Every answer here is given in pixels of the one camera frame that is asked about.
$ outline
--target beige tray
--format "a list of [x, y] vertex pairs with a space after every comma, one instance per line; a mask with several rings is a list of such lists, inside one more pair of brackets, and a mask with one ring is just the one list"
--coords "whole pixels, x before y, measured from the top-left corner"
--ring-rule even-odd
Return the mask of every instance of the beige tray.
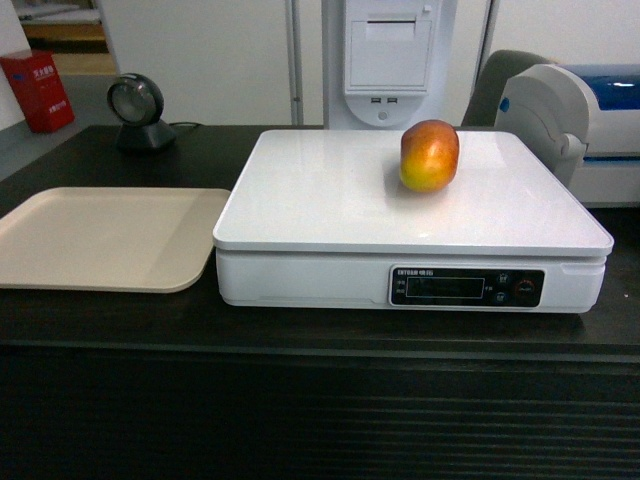
[[0, 219], [0, 288], [170, 293], [192, 285], [229, 192], [55, 188]]

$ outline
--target white machine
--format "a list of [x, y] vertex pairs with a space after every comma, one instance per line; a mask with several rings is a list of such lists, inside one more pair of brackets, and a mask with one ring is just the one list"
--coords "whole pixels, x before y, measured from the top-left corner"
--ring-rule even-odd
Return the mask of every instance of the white machine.
[[640, 65], [535, 65], [507, 82], [495, 127], [584, 205], [640, 205]]
[[213, 235], [232, 305], [584, 312], [611, 236], [515, 135], [459, 132], [456, 177], [399, 180], [402, 131], [274, 130]]
[[324, 125], [407, 129], [438, 118], [457, 0], [324, 0]]

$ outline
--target white scale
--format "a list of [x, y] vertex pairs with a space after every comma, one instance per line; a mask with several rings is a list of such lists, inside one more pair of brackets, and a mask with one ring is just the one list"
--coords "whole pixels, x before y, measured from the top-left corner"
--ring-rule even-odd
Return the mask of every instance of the white scale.
[[584, 312], [613, 238], [517, 137], [459, 132], [454, 180], [399, 180], [402, 131], [264, 133], [213, 234], [231, 305]]

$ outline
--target red box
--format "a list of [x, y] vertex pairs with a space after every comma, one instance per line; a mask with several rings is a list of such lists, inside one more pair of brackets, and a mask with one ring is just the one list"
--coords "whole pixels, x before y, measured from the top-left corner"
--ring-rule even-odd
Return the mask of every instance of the red box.
[[32, 132], [55, 132], [73, 122], [51, 52], [24, 50], [0, 57], [0, 64]]

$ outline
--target apple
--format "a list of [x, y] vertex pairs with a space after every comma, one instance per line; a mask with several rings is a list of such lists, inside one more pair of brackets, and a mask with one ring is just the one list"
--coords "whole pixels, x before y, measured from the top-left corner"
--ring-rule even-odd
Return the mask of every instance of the apple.
[[442, 120], [416, 123], [402, 135], [400, 180], [417, 192], [446, 187], [458, 170], [460, 141], [454, 128]]

